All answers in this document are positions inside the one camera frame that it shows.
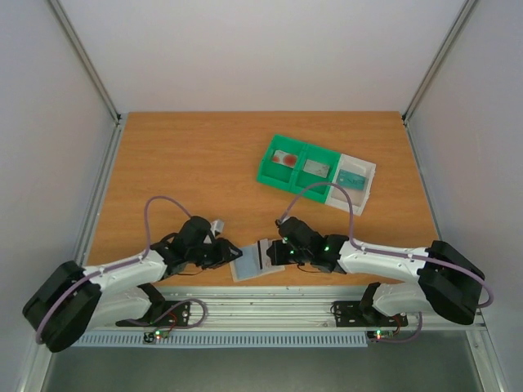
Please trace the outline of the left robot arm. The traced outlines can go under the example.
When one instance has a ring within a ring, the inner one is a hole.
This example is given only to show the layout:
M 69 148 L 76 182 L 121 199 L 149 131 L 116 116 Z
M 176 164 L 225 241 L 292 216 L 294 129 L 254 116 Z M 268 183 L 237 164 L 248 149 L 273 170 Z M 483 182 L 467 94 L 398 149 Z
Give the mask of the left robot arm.
M 182 274 L 188 265 L 214 270 L 243 255 L 221 236 L 223 224 L 192 216 L 179 232 L 142 253 L 109 264 L 59 265 L 25 304 L 22 314 L 36 341 L 52 353 L 69 348 L 97 327 L 164 327 L 187 301 L 168 301 L 155 283 Z

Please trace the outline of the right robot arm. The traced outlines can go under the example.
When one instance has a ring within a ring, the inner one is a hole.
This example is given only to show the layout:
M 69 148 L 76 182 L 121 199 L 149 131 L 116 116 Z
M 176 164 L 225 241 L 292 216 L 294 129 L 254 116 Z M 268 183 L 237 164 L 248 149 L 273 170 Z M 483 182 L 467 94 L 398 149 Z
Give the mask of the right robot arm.
M 360 302 L 361 316 L 380 323 L 400 313 L 435 313 L 452 323 L 470 325 L 480 306 L 483 272 L 446 242 L 398 248 L 321 235 L 290 217 L 278 225 L 280 238 L 266 254 L 272 265 L 310 264 L 325 274 L 371 274 L 393 284 L 371 283 Z

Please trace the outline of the teal credit card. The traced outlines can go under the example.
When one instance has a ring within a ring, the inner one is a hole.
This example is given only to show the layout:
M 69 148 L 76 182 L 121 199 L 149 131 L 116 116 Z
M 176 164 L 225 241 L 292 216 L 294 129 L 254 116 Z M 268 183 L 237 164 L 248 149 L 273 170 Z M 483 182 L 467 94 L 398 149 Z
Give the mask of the teal credit card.
M 352 171 L 340 170 L 336 183 L 347 189 L 364 190 L 366 177 Z

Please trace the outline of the beige leather card holder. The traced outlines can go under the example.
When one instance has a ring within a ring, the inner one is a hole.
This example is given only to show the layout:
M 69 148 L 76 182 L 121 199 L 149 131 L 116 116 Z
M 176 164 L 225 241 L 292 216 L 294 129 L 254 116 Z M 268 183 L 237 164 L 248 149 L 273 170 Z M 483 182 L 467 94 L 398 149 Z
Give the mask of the beige leather card holder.
M 230 263 L 235 283 L 285 271 L 284 266 L 272 265 L 270 257 L 266 254 L 272 243 L 272 240 L 264 238 L 240 249 L 242 256 Z

